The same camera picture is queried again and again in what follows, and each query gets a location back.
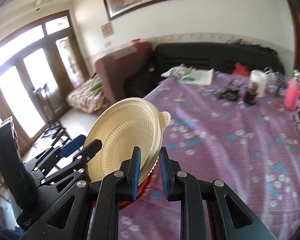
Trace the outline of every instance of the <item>white cloth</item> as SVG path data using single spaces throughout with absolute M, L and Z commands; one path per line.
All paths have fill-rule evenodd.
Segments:
M 178 79 L 183 78 L 184 76 L 190 74 L 194 70 L 193 67 L 187 68 L 184 64 L 181 64 L 180 66 L 173 67 L 169 71 L 162 73 L 161 77 L 176 77 Z

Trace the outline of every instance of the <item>floor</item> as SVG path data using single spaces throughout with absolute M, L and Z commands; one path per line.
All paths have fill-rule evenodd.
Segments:
M 105 111 L 105 108 L 101 108 L 97 110 L 96 112 L 93 112 L 91 114 L 87 114 L 85 112 L 82 112 L 81 110 L 78 109 L 71 109 L 68 111 L 63 117 L 60 118 L 61 124 L 67 128 L 67 131 L 70 135 L 70 137 L 73 139 L 77 137 L 80 134 L 87 135 L 90 128 L 96 121 L 96 119 Z M 52 140 L 47 138 L 47 139 L 41 139 L 37 143 L 36 147 L 32 147 L 27 154 L 23 157 L 23 161 L 27 162 L 37 156 L 39 153 L 44 151 L 46 148 L 49 147 L 51 144 Z M 69 156 L 68 158 L 63 158 L 62 160 L 59 161 L 58 166 L 59 167 L 64 167 L 71 163 L 72 161 L 72 155 Z M 2 194 L 5 196 L 8 196 L 9 193 L 6 189 L 1 190 Z M 0 206 L 3 209 L 4 212 L 4 217 L 6 220 L 6 226 L 8 229 L 14 229 L 15 226 L 17 225 L 17 222 L 14 218 L 13 211 L 11 204 L 4 200 L 3 198 L 0 197 Z
M 78 135 L 83 134 L 87 136 L 90 128 L 97 120 L 97 118 L 105 111 L 105 108 L 98 109 L 97 111 L 88 114 L 79 109 L 71 109 L 64 116 L 60 118 L 63 127 L 66 127 L 68 134 L 72 139 Z M 23 156 L 22 160 L 27 162 L 36 157 L 39 153 L 44 151 L 52 143 L 52 139 L 41 139 Z

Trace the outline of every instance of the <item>pink bottle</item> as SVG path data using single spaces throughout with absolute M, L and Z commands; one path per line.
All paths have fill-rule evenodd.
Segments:
M 290 111 L 297 108 L 297 101 L 300 97 L 300 72 L 293 71 L 293 78 L 288 82 L 288 88 L 284 97 L 284 106 Z

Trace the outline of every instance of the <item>purple bedsheet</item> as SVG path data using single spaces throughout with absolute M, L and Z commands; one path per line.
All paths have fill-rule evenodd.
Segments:
M 300 135 L 282 98 L 267 90 L 255 106 L 217 100 L 211 89 L 241 76 L 215 73 L 213 86 L 168 78 L 145 99 L 171 114 L 162 146 L 181 169 L 222 179 L 280 240 L 300 224 Z M 146 195 L 120 211 L 119 239 L 180 238 L 180 203 L 165 200 L 159 165 Z

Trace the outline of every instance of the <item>stack of plates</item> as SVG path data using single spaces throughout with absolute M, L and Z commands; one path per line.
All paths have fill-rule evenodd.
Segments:
M 152 171 L 159 155 L 162 133 L 171 119 L 141 98 L 127 98 L 109 107 L 93 124 L 84 147 L 94 139 L 102 149 L 88 162 L 91 182 L 102 180 L 131 158 L 133 147 L 141 149 L 139 184 Z

